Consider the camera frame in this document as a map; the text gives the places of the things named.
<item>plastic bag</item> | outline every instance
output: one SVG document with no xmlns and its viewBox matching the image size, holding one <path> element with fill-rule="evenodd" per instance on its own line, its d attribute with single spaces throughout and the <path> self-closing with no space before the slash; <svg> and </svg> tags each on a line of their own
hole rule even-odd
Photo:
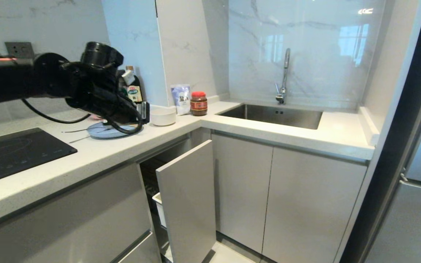
<svg viewBox="0 0 421 263">
<path fill-rule="evenodd" d="M 172 96 L 177 106 L 178 115 L 189 114 L 191 110 L 190 95 L 191 88 L 189 84 L 172 85 Z"/>
</svg>

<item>blue plate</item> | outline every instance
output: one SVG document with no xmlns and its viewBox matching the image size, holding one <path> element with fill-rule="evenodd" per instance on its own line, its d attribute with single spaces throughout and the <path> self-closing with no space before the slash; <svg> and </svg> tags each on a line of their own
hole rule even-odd
<svg viewBox="0 0 421 263">
<path fill-rule="evenodd" d="M 124 130 L 134 130 L 135 127 L 130 125 L 122 125 L 121 128 Z M 124 134 L 122 132 L 119 132 L 118 130 L 115 130 L 115 128 L 107 128 L 103 123 L 96 123 L 94 125 L 91 125 L 87 128 L 87 132 L 90 134 L 90 136 L 94 138 L 101 138 L 101 139 L 109 139 L 109 138 L 119 138 L 128 136 L 130 134 Z"/>
</svg>

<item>refrigerator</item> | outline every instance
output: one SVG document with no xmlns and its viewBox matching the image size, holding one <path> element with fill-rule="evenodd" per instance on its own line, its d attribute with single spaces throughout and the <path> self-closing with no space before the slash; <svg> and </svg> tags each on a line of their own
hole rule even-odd
<svg viewBox="0 0 421 263">
<path fill-rule="evenodd" d="M 421 31 L 341 263 L 421 263 Z"/>
</svg>

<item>black cooktop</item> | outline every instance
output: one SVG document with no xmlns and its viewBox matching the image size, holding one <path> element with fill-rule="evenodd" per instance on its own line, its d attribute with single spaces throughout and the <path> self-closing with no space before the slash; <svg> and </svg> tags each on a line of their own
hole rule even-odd
<svg viewBox="0 0 421 263">
<path fill-rule="evenodd" d="M 0 179 L 72 153 L 77 150 L 39 128 L 1 136 Z"/>
</svg>

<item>white bin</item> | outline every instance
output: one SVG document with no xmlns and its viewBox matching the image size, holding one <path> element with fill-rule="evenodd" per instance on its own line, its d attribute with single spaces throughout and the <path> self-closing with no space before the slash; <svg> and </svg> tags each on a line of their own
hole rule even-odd
<svg viewBox="0 0 421 263">
<path fill-rule="evenodd" d="M 160 193 L 157 193 L 155 196 L 152 197 L 152 199 L 157 203 L 157 210 L 159 211 L 160 224 L 164 228 L 167 228 L 167 223 L 165 223 L 165 215 L 163 213 L 162 197 L 160 196 Z"/>
</svg>

